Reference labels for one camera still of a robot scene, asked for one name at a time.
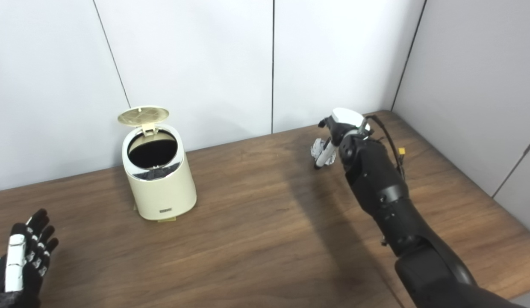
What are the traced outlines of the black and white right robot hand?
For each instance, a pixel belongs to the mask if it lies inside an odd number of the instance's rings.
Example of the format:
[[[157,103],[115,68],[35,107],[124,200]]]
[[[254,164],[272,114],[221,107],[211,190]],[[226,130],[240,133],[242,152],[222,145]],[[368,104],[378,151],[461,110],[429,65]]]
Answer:
[[[373,133],[366,117],[361,113],[340,107],[333,109],[331,115],[320,120],[318,128],[327,128],[330,136],[323,144],[318,140],[311,147],[315,158],[314,168],[317,170],[335,156],[345,137],[355,135],[357,138],[367,139]]]

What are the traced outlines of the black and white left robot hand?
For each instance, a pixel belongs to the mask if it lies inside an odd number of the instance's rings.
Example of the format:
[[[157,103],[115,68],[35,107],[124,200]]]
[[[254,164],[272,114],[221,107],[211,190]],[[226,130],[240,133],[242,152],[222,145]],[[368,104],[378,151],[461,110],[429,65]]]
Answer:
[[[40,291],[59,240],[46,209],[15,223],[0,257],[0,308],[39,308]]]

